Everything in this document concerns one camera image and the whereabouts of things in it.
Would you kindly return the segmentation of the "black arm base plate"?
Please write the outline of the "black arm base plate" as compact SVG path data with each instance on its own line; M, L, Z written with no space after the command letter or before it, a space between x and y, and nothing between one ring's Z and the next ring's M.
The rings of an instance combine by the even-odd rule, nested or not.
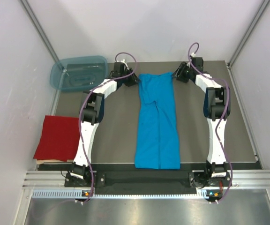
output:
M148 184L181 185L186 188L204 188L222 181L228 185L231 175L227 166L220 166L212 171L206 166L203 170L192 171L191 165L182 165L179 170L136 169L134 165L94 165L93 174L89 168L81 177L73 175L74 168L66 174L65 187L108 187L114 184Z

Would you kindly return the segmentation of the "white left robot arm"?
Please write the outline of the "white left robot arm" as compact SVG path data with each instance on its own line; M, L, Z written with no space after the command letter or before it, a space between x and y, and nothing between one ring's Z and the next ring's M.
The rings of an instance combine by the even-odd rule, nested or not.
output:
M139 82L138 77L126 60L116 61L113 70L97 87L83 92L84 102L79 112L79 144L76 156L69 170L81 186L88 185L93 178L91 167L91 150L96 130L105 113L105 99L122 85L133 86Z

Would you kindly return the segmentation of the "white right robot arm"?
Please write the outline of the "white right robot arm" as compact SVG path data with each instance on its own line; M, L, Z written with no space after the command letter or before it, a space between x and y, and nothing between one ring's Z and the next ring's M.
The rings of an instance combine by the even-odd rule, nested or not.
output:
M227 176L225 156L225 127L230 115L230 89L216 82L203 71L203 58L189 56L189 62L182 62L173 73L183 83L192 81L204 92L203 114L209 127L209 153L206 161L204 181L216 185Z

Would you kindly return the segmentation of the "blue t shirt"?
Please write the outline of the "blue t shirt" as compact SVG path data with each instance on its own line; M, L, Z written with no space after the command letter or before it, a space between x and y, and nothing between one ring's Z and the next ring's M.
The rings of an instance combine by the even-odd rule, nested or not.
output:
M142 169L180 169L180 141L171 72L139 76L135 167Z

